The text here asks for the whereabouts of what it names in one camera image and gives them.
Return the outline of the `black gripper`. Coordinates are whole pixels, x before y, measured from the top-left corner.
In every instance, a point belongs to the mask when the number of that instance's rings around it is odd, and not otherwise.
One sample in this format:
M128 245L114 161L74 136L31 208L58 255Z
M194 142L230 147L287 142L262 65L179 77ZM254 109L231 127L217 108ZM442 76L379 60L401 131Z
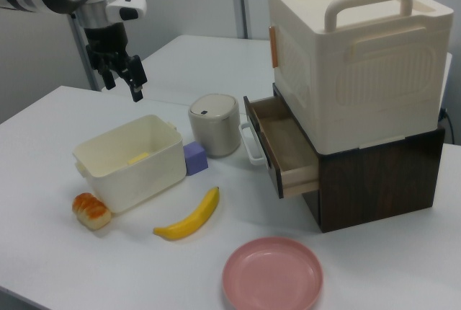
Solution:
M129 86L133 101L141 101L143 85L148 80L139 56L127 55L124 24L118 22L108 27L85 28L84 33L90 65L102 72L105 89L111 90L116 86L112 70L119 73L119 77Z

